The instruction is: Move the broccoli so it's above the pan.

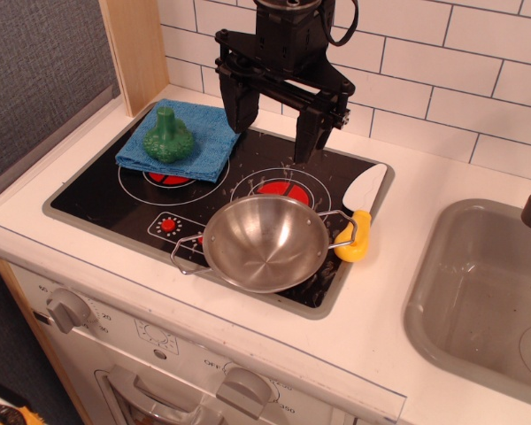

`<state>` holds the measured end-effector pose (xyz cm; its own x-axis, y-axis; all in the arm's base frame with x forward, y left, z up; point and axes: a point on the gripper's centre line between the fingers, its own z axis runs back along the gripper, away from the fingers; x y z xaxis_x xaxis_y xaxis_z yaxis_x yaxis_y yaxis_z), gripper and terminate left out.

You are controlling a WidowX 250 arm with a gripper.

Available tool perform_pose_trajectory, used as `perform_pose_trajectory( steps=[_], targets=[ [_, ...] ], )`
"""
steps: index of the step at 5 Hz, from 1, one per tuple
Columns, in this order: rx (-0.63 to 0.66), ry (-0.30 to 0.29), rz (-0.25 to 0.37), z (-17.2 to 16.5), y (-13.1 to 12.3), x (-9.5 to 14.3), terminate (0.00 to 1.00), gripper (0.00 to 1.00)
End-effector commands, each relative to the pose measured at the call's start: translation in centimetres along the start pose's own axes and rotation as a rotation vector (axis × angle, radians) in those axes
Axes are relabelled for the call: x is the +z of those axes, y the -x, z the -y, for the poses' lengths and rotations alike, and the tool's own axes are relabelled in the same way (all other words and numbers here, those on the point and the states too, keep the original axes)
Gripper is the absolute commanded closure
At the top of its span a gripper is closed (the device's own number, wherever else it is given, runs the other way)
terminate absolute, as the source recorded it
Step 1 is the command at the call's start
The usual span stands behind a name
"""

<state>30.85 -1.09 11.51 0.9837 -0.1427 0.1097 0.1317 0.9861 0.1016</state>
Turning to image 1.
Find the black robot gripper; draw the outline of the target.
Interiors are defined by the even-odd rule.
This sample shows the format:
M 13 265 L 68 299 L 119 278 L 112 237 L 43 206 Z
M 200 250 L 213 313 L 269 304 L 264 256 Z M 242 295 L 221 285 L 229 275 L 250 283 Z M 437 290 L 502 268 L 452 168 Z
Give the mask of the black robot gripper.
M 294 161 L 301 164 L 325 147 L 332 128 L 347 124 L 355 87 L 330 64 L 327 49 L 346 44 L 356 27 L 336 40 L 334 18 L 333 1 L 258 1 L 254 33 L 216 33 L 220 93 L 235 133 L 255 121 L 261 95 L 298 110 Z

